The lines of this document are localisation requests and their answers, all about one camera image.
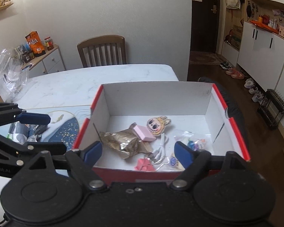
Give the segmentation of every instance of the shoe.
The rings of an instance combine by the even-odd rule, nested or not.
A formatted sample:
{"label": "shoe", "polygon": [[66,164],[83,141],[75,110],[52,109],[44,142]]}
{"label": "shoe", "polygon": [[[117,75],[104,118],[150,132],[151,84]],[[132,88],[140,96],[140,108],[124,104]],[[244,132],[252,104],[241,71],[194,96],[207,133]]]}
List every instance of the shoe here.
{"label": "shoe", "polygon": [[241,80],[244,79],[244,75],[237,70],[235,71],[234,74],[231,74],[231,77],[235,79],[241,79]]}
{"label": "shoe", "polygon": [[252,94],[252,95],[256,95],[256,94],[259,94],[260,93],[260,91],[258,90],[258,88],[257,87],[251,87],[250,89],[249,89],[249,94]]}
{"label": "shoe", "polygon": [[227,75],[235,74],[235,73],[236,73],[236,69],[231,68],[231,69],[227,70],[225,73],[226,73]]}
{"label": "shoe", "polygon": [[262,93],[256,94],[254,95],[251,99],[253,100],[253,102],[261,102],[264,98],[264,95]]}
{"label": "shoe", "polygon": [[254,82],[251,81],[251,80],[247,81],[247,82],[245,83],[245,85],[244,85],[244,87],[247,88],[247,89],[250,89],[250,88],[252,88],[252,87],[254,87],[254,86],[255,86],[255,84],[254,84]]}
{"label": "shoe", "polygon": [[248,81],[253,81],[253,82],[254,82],[254,80],[253,80],[252,78],[248,78],[248,79],[245,80],[246,83],[247,83]]}
{"label": "shoe", "polygon": [[229,69],[232,68],[232,65],[231,65],[227,60],[221,62],[221,63],[220,63],[220,66],[221,66],[222,69],[224,69],[224,70],[229,70]]}

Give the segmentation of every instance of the pink shoe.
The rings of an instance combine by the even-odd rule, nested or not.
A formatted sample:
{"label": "pink shoe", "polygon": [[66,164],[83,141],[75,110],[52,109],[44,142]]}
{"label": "pink shoe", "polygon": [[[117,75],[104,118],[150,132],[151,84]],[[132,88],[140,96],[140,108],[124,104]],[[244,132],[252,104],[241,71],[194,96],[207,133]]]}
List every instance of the pink shoe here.
{"label": "pink shoe", "polygon": [[230,68],[230,69],[227,70],[225,73],[226,73],[227,75],[231,75],[231,74],[235,74],[235,72],[236,72],[236,69]]}

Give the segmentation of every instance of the doorway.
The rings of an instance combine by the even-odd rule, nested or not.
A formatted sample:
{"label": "doorway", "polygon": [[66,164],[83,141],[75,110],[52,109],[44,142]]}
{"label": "doorway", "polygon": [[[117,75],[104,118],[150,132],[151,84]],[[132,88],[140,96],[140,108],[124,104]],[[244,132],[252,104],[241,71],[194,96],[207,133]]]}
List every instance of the doorway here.
{"label": "doorway", "polygon": [[215,53],[220,0],[192,1],[190,51]]}

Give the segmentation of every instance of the cabinet drawer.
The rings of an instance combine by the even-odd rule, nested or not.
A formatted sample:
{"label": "cabinet drawer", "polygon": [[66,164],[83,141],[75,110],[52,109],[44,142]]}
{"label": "cabinet drawer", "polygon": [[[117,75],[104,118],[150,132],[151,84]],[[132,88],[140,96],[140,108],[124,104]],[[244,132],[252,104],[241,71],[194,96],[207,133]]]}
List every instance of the cabinet drawer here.
{"label": "cabinet drawer", "polygon": [[37,65],[35,65],[31,70],[29,70],[28,78],[33,78],[33,77],[37,77],[37,76],[41,76],[45,74],[47,74],[47,72],[41,61]]}
{"label": "cabinet drawer", "polygon": [[64,66],[62,64],[62,61],[60,61],[56,65],[54,65],[51,70],[48,71],[48,74],[54,72],[63,72],[63,71],[64,71]]}
{"label": "cabinet drawer", "polygon": [[52,52],[50,55],[43,59],[43,63],[46,70],[49,72],[49,70],[52,69],[53,66],[56,65],[60,60],[61,57],[59,54],[59,50],[56,49],[54,52]]}

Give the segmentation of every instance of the white wall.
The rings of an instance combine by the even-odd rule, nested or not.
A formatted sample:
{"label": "white wall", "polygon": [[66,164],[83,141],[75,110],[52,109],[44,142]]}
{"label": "white wall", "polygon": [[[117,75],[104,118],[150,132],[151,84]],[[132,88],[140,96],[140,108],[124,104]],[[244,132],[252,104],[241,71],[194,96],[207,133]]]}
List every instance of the white wall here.
{"label": "white wall", "polygon": [[41,39],[51,36],[66,69],[81,68],[77,44],[117,34],[129,63],[170,65],[186,81],[191,0],[23,0],[27,23]]}
{"label": "white wall", "polygon": [[25,43],[30,32],[26,26],[23,0],[13,0],[14,5],[0,11],[0,53],[4,48],[15,48]]}

